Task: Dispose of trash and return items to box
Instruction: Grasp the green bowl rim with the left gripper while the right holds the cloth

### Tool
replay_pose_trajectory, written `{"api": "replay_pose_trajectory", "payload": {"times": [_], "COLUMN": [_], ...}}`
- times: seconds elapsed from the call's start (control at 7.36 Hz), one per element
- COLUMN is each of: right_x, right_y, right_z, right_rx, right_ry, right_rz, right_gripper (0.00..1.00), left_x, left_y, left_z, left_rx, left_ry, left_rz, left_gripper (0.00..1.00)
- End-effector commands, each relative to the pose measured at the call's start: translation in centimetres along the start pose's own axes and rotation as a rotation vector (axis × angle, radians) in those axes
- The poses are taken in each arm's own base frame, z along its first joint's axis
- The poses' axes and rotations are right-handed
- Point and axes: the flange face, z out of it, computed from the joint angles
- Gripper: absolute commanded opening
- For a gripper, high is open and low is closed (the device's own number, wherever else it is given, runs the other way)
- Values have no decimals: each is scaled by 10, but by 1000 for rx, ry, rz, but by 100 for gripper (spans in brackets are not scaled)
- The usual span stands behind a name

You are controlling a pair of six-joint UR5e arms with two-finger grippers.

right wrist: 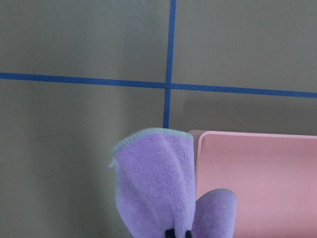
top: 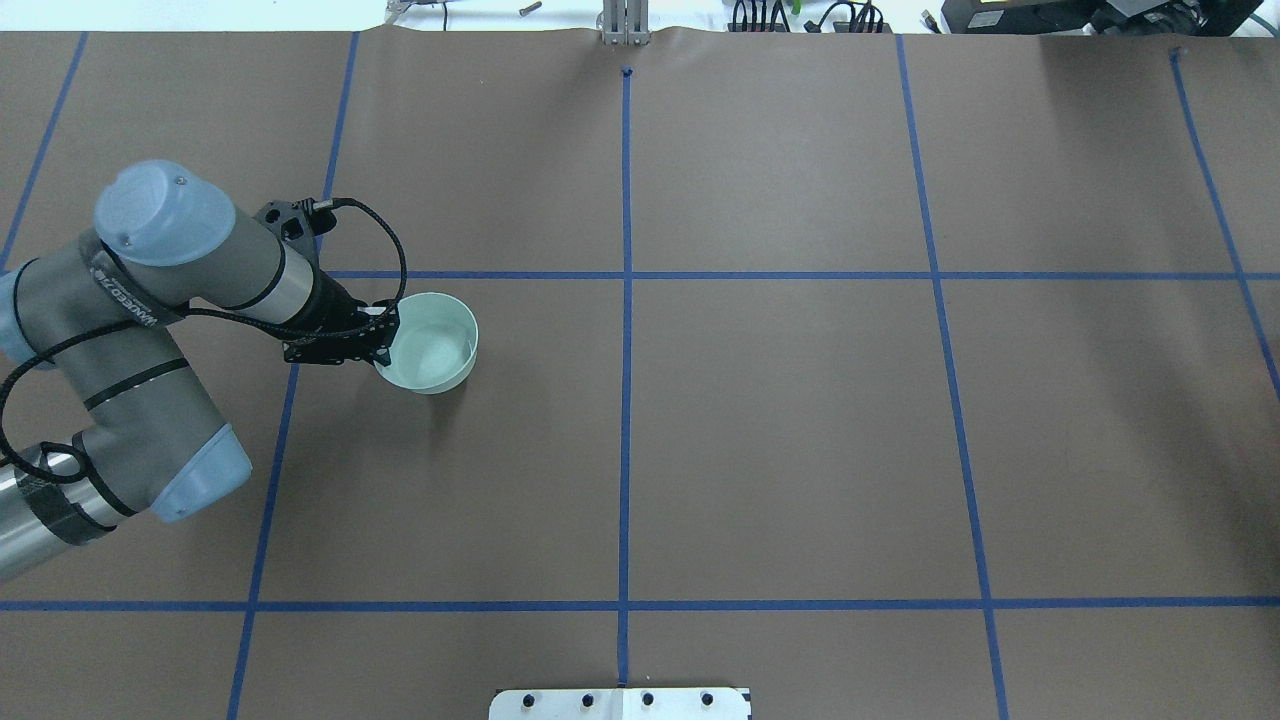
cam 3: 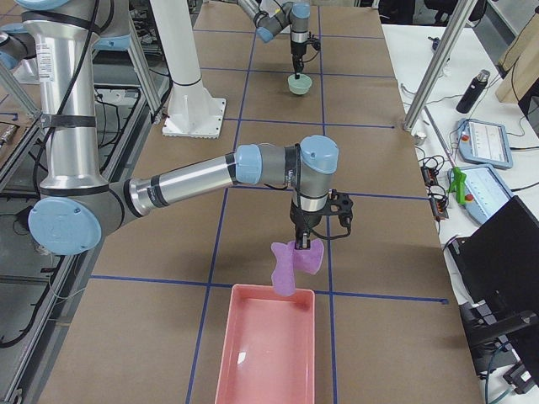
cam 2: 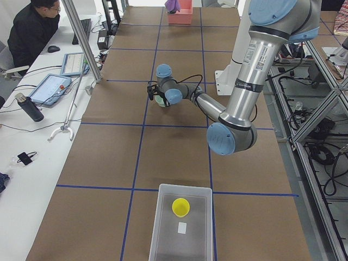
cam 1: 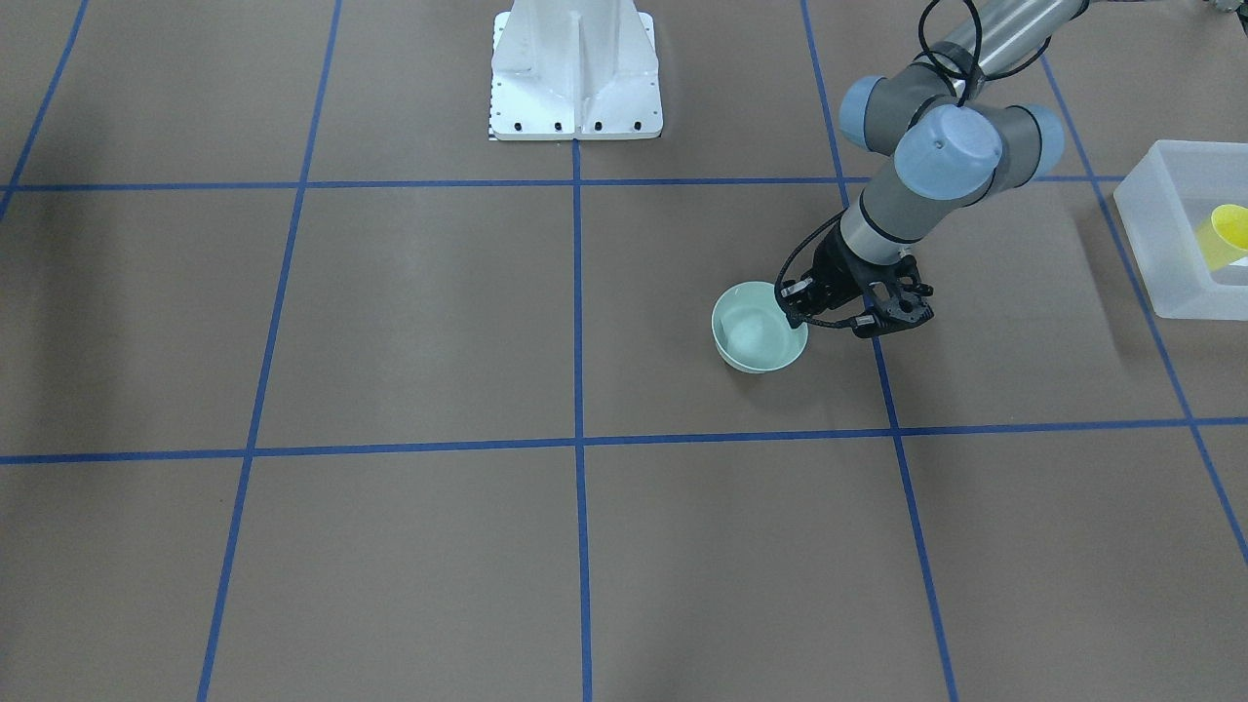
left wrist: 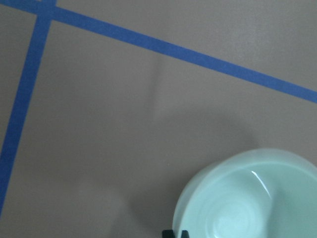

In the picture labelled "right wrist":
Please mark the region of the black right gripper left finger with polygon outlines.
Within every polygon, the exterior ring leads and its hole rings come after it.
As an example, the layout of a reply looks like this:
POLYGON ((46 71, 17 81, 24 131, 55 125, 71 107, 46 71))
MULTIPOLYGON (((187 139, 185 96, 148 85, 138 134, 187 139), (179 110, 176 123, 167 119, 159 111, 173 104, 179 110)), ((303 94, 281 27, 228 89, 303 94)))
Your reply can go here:
POLYGON ((175 238, 175 230, 170 229, 164 232, 165 238, 175 238))

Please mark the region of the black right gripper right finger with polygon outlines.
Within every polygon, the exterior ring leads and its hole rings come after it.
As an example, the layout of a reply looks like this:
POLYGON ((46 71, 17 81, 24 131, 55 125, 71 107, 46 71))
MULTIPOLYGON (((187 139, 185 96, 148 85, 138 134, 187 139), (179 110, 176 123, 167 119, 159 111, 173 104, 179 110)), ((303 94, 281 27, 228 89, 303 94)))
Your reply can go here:
POLYGON ((191 231, 186 231, 185 238, 192 238, 191 231))

